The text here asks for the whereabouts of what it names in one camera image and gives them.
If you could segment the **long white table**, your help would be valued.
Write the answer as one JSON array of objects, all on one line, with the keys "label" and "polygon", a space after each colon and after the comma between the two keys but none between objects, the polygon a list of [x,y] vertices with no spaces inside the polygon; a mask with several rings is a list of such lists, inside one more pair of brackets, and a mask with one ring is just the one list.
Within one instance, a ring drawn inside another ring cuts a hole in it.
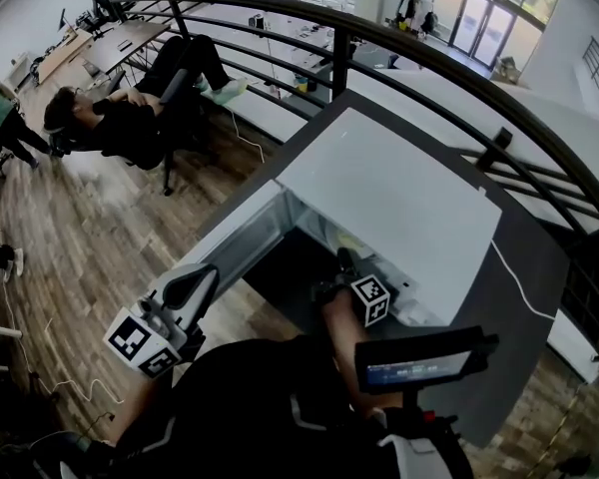
[{"label": "long white table", "polygon": [[[249,80],[257,96],[300,117],[333,100],[335,30],[309,20],[255,9],[208,6],[184,15],[191,34],[213,39],[230,75]],[[308,92],[295,87],[308,77]]]}]

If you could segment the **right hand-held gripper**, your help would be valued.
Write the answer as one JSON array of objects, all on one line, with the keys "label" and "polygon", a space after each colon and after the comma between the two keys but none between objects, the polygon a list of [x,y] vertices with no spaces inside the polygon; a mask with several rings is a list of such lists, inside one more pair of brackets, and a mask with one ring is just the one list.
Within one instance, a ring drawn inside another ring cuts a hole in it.
[{"label": "right hand-held gripper", "polygon": [[338,273],[332,280],[320,280],[312,285],[312,302],[325,305],[342,290],[351,295],[352,310],[364,327],[384,319],[389,310],[390,292],[374,273],[364,273],[360,258],[352,248],[337,250]]}]

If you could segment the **black screen device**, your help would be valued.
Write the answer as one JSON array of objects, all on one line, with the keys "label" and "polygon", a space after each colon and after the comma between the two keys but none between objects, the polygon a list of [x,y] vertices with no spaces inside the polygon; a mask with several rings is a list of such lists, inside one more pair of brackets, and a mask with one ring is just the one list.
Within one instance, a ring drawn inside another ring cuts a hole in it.
[{"label": "black screen device", "polygon": [[501,426],[488,385],[499,346],[499,335],[479,325],[361,342],[354,348],[357,384],[367,394],[400,394],[415,428],[447,426],[483,447]]}]

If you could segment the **coat rack with clothes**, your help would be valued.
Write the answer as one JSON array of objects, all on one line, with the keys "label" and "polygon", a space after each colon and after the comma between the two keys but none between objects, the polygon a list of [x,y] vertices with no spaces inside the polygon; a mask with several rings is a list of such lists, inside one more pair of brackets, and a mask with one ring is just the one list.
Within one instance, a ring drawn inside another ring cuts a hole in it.
[{"label": "coat rack with clothes", "polygon": [[423,0],[399,0],[393,20],[397,29],[423,37],[434,31],[437,22],[432,4]]}]

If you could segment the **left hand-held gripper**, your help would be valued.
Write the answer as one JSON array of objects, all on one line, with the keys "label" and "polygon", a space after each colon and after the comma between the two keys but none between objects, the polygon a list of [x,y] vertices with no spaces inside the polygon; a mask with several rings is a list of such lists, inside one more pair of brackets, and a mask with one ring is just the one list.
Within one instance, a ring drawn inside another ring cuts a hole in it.
[{"label": "left hand-held gripper", "polygon": [[206,337],[199,327],[219,285],[212,264],[190,263],[161,275],[132,307],[123,307],[104,343],[131,369],[155,379],[194,361]]}]

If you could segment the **person's black clothing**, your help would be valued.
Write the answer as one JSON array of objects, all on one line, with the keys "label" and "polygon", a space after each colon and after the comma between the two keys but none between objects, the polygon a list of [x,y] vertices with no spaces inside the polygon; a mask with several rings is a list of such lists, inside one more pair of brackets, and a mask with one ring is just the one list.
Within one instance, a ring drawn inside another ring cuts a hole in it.
[{"label": "person's black clothing", "polygon": [[219,346],[144,408],[93,479],[473,479],[460,446],[353,410],[330,348],[301,336]]}]

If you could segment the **dark table with white legs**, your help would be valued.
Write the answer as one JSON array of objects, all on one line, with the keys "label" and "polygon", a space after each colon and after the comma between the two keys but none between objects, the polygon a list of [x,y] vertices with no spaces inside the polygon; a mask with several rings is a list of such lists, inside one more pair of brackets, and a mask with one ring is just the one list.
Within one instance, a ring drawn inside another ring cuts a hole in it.
[{"label": "dark table with white legs", "polygon": [[[419,127],[358,93],[343,93],[303,126],[215,211],[204,224],[200,240],[245,199],[248,189],[264,183],[267,173],[263,167],[267,162],[274,164],[274,173],[280,173],[284,164],[348,108],[376,120],[473,187],[483,189],[487,198],[502,211],[473,285],[448,325],[432,324],[428,311],[417,306],[409,294],[413,281],[370,250],[355,249],[362,271],[376,274],[390,292],[388,314],[370,327],[372,337],[396,339],[477,325],[499,335],[500,346],[489,361],[488,372],[492,378],[488,385],[492,387],[492,400],[501,410],[502,426],[546,347],[561,303],[569,261],[558,243],[526,208]],[[299,329],[316,331],[316,319],[307,308],[308,286],[335,275],[339,249],[336,233],[344,234],[344,231],[317,215],[303,216],[231,286],[246,274],[254,274],[259,292],[271,305]],[[221,289],[231,286],[226,286],[221,278]]]}]

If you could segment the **black curved metal railing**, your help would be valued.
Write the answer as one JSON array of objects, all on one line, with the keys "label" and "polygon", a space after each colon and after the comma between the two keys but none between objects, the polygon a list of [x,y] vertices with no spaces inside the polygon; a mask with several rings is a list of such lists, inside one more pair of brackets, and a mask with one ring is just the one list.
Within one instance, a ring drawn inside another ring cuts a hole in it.
[{"label": "black curved metal railing", "polygon": [[[462,158],[473,159],[474,167],[486,176],[494,178],[500,188],[544,202],[564,220],[567,231],[572,234],[565,247],[565,252],[571,260],[568,275],[575,281],[565,288],[566,304],[574,309],[575,320],[583,325],[585,335],[599,345],[599,181],[554,131],[513,97],[467,67],[429,46],[406,38],[404,34],[341,11],[299,0],[111,1],[121,6],[126,15],[151,18],[157,15],[154,6],[166,3],[170,9],[163,13],[163,18],[168,22],[175,22],[179,34],[185,38],[193,35],[186,27],[187,22],[196,21],[241,30],[314,53],[327,59],[332,65],[332,76],[324,82],[324,86],[330,89],[334,97],[346,89],[348,73],[354,71],[425,108],[480,144],[483,148],[481,152],[467,148],[457,148],[455,151]],[[330,49],[312,46],[277,32],[190,15],[190,10],[199,4],[257,9],[309,21],[332,30],[333,46]],[[476,98],[526,136],[556,164],[557,168],[550,170],[514,156],[507,152],[503,143],[487,137],[446,105],[355,61],[351,53],[353,39],[365,40],[405,57]]]}]

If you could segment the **person's left forearm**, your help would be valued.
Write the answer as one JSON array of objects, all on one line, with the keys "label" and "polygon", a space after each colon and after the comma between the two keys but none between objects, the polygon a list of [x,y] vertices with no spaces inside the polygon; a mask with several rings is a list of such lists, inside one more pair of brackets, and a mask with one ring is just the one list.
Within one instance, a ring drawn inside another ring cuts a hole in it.
[{"label": "person's left forearm", "polygon": [[168,396],[172,386],[172,370],[155,379],[147,378],[142,373],[136,373],[109,431],[110,443],[116,445],[125,431],[142,413],[159,404]]}]

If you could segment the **brown wooden desk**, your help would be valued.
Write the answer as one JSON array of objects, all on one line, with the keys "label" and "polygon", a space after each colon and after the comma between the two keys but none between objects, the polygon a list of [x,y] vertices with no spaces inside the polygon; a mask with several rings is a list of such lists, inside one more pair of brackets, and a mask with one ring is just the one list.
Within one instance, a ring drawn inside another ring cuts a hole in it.
[{"label": "brown wooden desk", "polygon": [[126,21],[96,40],[82,58],[102,73],[110,74],[168,29],[166,24]]}]

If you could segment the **white microwave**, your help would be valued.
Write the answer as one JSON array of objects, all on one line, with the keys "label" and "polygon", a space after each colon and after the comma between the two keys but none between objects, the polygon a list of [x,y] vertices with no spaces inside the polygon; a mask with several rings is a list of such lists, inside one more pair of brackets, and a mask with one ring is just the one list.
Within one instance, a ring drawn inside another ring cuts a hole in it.
[{"label": "white microwave", "polygon": [[273,166],[181,264],[210,262],[231,286],[303,216],[317,215],[413,281],[409,294],[432,324],[453,321],[502,215],[483,189],[352,108],[280,173]]}]

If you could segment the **glass entrance doors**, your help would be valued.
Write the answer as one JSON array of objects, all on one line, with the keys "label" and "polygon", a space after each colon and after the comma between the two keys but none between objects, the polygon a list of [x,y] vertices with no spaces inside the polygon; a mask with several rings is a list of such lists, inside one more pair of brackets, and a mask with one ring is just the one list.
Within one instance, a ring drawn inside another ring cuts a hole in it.
[{"label": "glass entrance doors", "polygon": [[492,70],[516,16],[494,0],[463,0],[450,36],[450,46]]}]

